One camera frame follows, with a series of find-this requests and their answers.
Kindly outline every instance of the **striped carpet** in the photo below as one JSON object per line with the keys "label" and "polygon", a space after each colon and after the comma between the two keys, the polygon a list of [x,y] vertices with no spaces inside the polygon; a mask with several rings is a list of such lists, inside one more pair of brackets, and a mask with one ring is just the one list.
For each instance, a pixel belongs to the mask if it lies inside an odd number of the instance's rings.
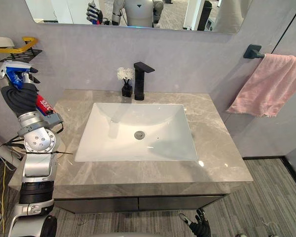
{"label": "striped carpet", "polygon": [[[245,163],[254,182],[205,208],[212,237],[233,237],[236,233],[245,233],[248,237],[267,237],[270,234],[296,237],[296,184],[282,162],[267,159],[247,160]],[[2,168],[0,162],[0,192]],[[9,213],[16,201],[17,192],[10,190]],[[182,212],[191,219],[195,214],[189,210]],[[74,215],[59,208],[53,210],[58,218],[58,237],[84,237],[109,232],[194,236],[178,218],[179,213],[152,211]],[[262,221],[272,223],[267,227]]]}

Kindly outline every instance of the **sink drain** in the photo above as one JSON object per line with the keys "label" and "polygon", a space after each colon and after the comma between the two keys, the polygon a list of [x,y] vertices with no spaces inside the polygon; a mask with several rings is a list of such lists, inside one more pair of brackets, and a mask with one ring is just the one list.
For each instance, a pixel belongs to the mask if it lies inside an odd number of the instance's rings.
{"label": "sink drain", "polygon": [[137,140],[142,140],[145,137],[145,133],[143,131],[137,131],[135,132],[134,137]]}

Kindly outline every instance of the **cabinet drawer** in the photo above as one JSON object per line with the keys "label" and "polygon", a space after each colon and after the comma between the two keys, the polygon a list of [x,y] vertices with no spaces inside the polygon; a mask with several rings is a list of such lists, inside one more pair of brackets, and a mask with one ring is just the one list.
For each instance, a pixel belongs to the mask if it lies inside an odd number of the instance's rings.
{"label": "cabinet drawer", "polygon": [[138,211],[138,200],[130,198],[55,200],[55,205],[73,213]]}
{"label": "cabinet drawer", "polygon": [[223,196],[140,197],[140,210],[181,210],[203,207]]}

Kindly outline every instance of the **white sink basin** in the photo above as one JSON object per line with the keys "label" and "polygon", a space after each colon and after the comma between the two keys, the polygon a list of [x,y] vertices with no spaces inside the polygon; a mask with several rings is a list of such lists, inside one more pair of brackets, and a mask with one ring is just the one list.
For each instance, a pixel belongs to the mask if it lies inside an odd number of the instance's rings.
{"label": "white sink basin", "polygon": [[197,160],[183,105],[94,103],[75,161]]}

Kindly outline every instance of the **black faucet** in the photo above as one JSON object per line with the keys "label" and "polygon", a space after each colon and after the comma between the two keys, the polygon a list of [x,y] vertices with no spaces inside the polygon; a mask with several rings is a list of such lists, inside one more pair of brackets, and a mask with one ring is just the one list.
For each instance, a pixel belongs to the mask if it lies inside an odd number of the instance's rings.
{"label": "black faucet", "polygon": [[135,68],[135,100],[144,100],[144,82],[145,82],[145,72],[151,73],[154,71],[153,68],[149,67],[143,62],[134,63]]}

